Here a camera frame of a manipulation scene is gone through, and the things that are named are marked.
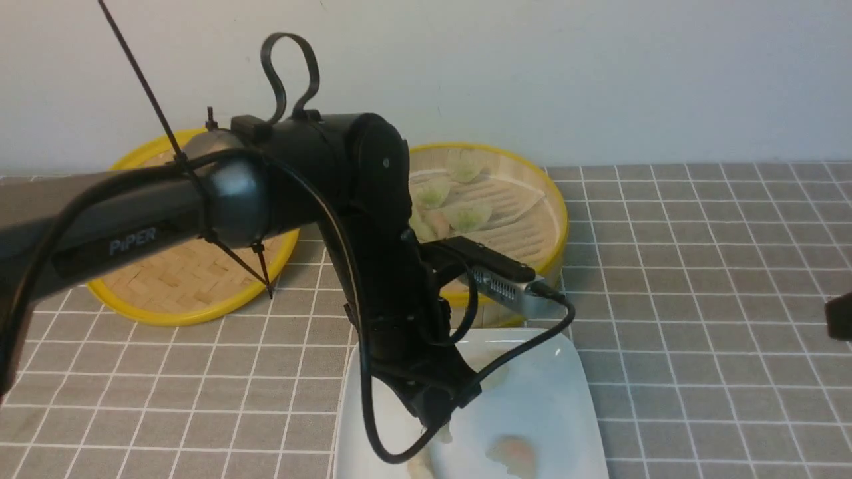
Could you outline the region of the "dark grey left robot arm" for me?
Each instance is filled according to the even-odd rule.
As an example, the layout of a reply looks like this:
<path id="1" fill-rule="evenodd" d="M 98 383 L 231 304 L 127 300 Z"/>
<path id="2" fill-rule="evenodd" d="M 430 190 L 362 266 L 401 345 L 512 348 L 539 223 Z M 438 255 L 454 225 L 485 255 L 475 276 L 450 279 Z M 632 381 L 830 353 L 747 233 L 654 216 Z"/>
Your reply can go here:
<path id="1" fill-rule="evenodd" d="M 372 379 L 423 425 L 481 393 L 449 334 L 434 267 L 409 226 L 409 147 L 374 113 L 236 117 L 164 166 L 2 187 L 2 394 L 34 306 L 186 240 L 252 247 L 317 224 Z"/>

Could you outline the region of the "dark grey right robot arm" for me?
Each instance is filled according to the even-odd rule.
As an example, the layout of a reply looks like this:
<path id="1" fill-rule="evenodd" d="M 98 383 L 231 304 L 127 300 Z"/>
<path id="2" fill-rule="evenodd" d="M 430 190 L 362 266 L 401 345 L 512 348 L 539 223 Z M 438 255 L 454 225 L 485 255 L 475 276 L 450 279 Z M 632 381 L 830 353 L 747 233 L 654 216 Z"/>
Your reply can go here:
<path id="1" fill-rule="evenodd" d="M 837 341 L 852 341 L 852 292 L 834 297 L 824 307 L 827 334 Z"/>

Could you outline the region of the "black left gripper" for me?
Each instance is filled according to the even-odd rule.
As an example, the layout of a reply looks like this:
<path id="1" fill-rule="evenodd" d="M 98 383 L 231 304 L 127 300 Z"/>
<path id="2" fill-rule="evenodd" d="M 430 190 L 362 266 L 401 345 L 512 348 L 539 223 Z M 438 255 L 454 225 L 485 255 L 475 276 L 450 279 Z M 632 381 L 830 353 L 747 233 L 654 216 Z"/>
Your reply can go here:
<path id="1" fill-rule="evenodd" d="M 344 234 L 345 311 L 363 336 L 372 376 L 423 426 L 441 428 L 475 376 L 456 346 L 471 320 L 450 332 L 428 243 L 383 237 L 369 226 L 347 226 Z"/>

